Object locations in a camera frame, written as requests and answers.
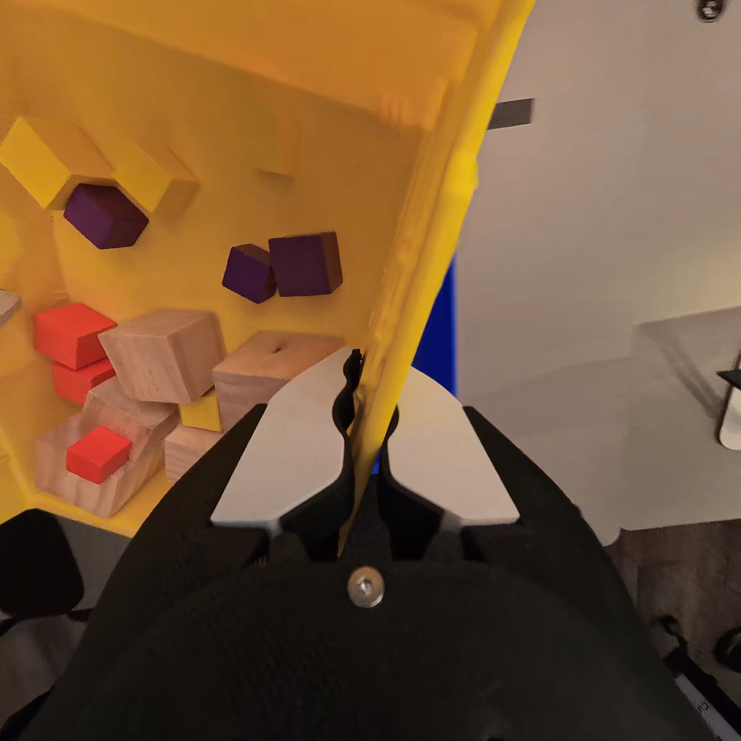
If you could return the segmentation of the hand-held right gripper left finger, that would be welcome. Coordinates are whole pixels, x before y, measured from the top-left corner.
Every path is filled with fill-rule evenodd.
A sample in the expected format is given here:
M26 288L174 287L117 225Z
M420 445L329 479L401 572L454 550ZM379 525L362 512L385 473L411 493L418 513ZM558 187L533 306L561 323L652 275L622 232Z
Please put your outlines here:
M297 535L310 559L337 559L354 509L348 428L362 354L343 347L292 379L267 403L212 515L220 528Z

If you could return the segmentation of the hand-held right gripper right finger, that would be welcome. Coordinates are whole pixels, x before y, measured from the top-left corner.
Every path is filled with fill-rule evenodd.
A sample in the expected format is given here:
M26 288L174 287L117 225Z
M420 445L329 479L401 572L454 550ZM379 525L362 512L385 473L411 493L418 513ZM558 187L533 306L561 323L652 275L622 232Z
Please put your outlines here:
M520 518L462 404L414 367L380 450L377 504L394 560L420 560L440 531Z

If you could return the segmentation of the blue plastic box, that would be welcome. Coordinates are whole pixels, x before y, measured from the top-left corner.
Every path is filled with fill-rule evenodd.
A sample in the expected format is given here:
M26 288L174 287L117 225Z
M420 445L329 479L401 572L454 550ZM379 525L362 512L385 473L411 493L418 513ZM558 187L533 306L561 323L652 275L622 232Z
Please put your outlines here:
M452 259L433 304L412 366L453 396L458 392L457 266Z

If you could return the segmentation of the pile of wooden cubes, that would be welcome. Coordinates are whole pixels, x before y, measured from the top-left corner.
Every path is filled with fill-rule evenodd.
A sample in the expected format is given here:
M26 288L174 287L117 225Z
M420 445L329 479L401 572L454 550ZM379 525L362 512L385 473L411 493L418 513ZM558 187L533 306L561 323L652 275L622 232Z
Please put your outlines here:
M148 138L103 152L76 125L2 134L2 518L39 508L130 534L175 481L173 431L218 440L343 345L329 296L222 285L246 237L283 236L237 166Z

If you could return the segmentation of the yellow plastic box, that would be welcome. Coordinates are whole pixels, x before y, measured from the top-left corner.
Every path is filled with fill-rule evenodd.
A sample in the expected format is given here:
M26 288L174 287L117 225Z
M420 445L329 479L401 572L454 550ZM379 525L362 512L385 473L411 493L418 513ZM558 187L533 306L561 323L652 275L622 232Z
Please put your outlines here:
M102 519L38 489L75 412L33 316L210 310L365 354L359 498L456 250L477 155L534 2L2 2L2 521L134 535L156 474Z

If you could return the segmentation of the black rounded object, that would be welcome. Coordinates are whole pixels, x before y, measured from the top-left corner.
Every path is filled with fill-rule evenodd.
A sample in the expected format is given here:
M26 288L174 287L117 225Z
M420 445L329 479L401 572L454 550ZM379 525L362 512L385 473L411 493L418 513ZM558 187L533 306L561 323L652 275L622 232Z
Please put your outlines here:
M53 514L34 508L2 523L2 619L66 614L84 592L68 539Z

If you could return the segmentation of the white rounded object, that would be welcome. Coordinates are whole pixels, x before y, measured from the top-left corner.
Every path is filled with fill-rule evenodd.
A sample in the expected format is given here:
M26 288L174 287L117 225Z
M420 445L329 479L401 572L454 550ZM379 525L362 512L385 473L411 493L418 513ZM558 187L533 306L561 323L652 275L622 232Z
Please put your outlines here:
M740 451L740 355L730 370L717 371L726 383L726 396L717 427L718 443L728 450Z

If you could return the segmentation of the dark grey table bar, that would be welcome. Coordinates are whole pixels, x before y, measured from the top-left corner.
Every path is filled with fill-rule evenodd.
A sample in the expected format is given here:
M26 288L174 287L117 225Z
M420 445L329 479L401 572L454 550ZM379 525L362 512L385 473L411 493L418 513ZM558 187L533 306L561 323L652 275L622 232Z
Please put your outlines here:
M530 125L533 117L534 98L498 102L487 125L487 130Z

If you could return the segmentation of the white printed strip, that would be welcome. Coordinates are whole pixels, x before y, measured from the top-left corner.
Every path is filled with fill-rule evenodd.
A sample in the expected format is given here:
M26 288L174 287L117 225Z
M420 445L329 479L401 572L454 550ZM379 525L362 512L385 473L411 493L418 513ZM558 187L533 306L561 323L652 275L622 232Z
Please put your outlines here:
M694 666L672 672L675 683L709 727L714 739L740 740L739 706L717 681Z

